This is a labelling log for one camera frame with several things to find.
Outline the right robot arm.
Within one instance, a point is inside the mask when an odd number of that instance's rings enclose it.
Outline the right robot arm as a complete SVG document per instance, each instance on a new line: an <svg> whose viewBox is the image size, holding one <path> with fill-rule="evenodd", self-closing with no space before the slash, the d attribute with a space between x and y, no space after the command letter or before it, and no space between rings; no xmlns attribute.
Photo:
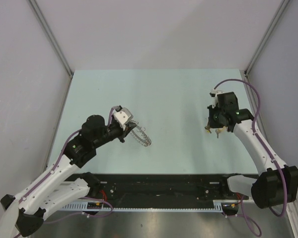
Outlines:
<svg viewBox="0 0 298 238"><path fill-rule="evenodd" d="M288 166L267 143L249 109L241 109L233 92L212 90L207 130L222 128L243 144L258 172L258 178L231 175L219 186L219 193L231 199L236 193L251 197L261 208L294 202L298 191L298 168Z"/></svg>

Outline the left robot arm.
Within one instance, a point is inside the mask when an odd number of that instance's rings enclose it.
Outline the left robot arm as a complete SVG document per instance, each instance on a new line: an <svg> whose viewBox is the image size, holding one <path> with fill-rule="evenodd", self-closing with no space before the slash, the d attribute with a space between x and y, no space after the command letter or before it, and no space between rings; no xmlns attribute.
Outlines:
<svg viewBox="0 0 298 238"><path fill-rule="evenodd" d="M100 181L85 173L65 188L62 182L96 156L97 148L125 137L137 126L126 108L111 113L109 123L100 115L91 115L66 140L57 160L31 185L16 195L5 195L0 203L4 214L0 220L0 238L28 237L35 233L54 212L74 200L95 198Z"/></svg>

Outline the metal disc with keyrings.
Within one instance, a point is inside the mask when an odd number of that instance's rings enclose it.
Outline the metal disc with keyrings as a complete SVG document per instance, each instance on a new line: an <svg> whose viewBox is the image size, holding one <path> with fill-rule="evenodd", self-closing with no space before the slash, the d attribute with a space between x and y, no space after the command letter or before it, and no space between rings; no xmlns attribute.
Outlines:
<svg viewBox="0 0 298 238"><path fill-rule="evenodd" d="M150 137L146 134L146 128L143 126L138 126L131 131L132 137L137 140L138 143L140 143L144 147L148 147L151 145L152 140Z"/></svg>

